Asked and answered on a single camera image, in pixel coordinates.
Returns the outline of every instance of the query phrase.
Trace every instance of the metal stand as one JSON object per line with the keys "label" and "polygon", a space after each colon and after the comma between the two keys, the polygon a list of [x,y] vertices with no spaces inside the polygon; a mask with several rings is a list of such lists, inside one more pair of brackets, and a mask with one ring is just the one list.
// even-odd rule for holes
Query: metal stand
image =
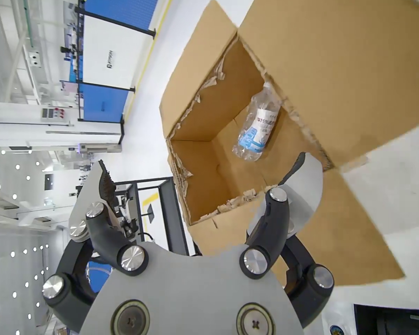
{"label": "metal stand", "polygon": [[[155,182],[158,184],[154,186],[144,186],[147,183],[151,184]],[[164,227],[166,230],[166,238],[168,240],[168,249],[169,251],[177,254],[189,255],[176,188],[172,177],[119,181],[116,182],[115,185],[117,186],[115,195],[125,196],[129,211],[136,211],[136,219],[138,220],[139,226],[139,239],[137,237],[137,241],[145,241],[145,236],[149,235],[143,230],[143,215],[141,214],[142,210],[139,191],[158,191],[160,196]]]}

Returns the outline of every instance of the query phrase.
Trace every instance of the cardboard box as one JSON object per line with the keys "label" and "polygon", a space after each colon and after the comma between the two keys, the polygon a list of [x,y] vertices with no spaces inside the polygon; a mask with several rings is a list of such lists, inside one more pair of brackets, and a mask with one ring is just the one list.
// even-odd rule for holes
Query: cardboard box
{"label": "cardboard box", "polygon": [[[232,152],[251,96],[271,80],[284,101],[255,163]],[[403,277],[338,167],[419,124],[419,3],[254,0],[237,29],[205,9],[160,105],[169,163],[203,254],[245,242],[267,186],[307,151],[323,198],[297,235],[337,285]],[[286,266],[273,271],[285,284]]]}

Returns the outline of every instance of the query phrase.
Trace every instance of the clear plastic bottle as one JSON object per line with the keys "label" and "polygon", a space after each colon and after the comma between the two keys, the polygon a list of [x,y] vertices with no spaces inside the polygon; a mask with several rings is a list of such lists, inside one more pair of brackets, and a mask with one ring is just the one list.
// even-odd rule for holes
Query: clear plastic bottle
{"label": "clear plastic bottle", "polygon": [[251,98],[248,115],[240,131],[238,142],[233,147],[236,156],[245,161],[257,161],[272,132],[278,116],[281,101],[269,82],[262,91]]}

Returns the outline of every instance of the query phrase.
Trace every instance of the torn cardboard edge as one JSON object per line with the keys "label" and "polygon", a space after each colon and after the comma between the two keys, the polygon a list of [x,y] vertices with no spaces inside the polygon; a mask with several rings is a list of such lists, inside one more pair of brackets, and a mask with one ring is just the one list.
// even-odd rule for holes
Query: torn cardboard edge
{"label": "torn cardboard edge", "polygon": [[265,192],[267,192],[270,188],[273,186],[267,186],[264,190],[261,190],[257,192],[254,189],[250,189],[248,191],[243,192],[242,196],[237,196],[236,198],[233,198],[229,201],[227,201],[226,204],[223,204],[221,206],[218,206],[216,210],[211,212],[210,214],[203,215],[200,217],[199,220],[195,222],[191,222],[191,214],[189,212],[189,207],[186,202],[186,193],[188,190],[188,182],[187,179],[189,177],[192,177],[192,172],[186,169],[186,167],[183,165],[183,162],[179,158],[179,156],[174,152],[174,149],[172,147],[172,138],[174,137],[176,131],[180,129],[182,121],[189,115],[189,113],[192,111],[195,103],[200,103],[200,92],[208,87],[217,85],[218,80],[224,80],[225,79],[225,73],[223,72],[223,63],[225,60],[225,57],[227,56],[230,49],[237,43],[241,42],[243,45],[243,48],[245,51],[247,51],[248,55],[250,56],[251,60],[254,62],[256,69],[259,71],[262,79],[264,82],[270,82],[272,84],[272,90],[274,92],[274,95],[278,98],[282,99],[281,107],[288,113],[289,118],[298,125],[300,128],[300,131],[302,132],[304,138],[314,144],[318,151],[323,154],[323,156],[327,160],[327,164],[323,167],[323,171],[329,170],[334,168],[334,164],[331,161],[331,159],[326,154],[326,151],[323,149],[319,141],[316,139],[315,135],[310,131],[309,127],[304,123],[304,121],[301,119],[301,116],[296,111],[296,109],[293,107],[292,103],[290,102],[289,98],[287,96],[280,96],[276,89],[277,85],[273,81],[272,77],[267,73],[267,70],[265,69],[264,65],[259,61],[259,59],[255,56],[253,51],[249,48],[249,46],[240,38],[238,34],[232,39],[231,43],[228,45],[228,47],[225,49],[222,58],[219,60],[219,62],[216,64],[216,66],[211,70],[211,74],[207,76],[207,79],[205,82],[200,86],[198,89],[196,95],[194,96],[194,99],[189,104],[187,109],[184,111],[183,115],[181,116],[180,120],[175,124],[174,128],[172,129],[169,136],[166,138],[166,145],[168,147],[169,153],[171,155],[171,171],[174,176],[174,180],[177,185],[177,189],[179,192],[179,199],[182,201],[182,205],[185,209],[184,213],[184,219],[186,221],[186,224],[188,226],[197,224],[203,220],[207,220],[217,214],[222,214],[224,212],[228,212],[234,208],[237,208],[239,206],[242,206],[243,204],[246,204],[250,201],[253,201],[254,199],[258,198],[259,196],[263,195]]}

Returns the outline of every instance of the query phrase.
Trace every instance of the white wall panel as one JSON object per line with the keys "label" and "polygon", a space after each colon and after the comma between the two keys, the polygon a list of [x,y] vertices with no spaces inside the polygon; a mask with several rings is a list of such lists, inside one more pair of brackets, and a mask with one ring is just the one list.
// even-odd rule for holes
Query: white wall panel
{"label": "white wall panel", "polygon": [[144,43],[152,37],[85,16],[83,81],[130,88]]}

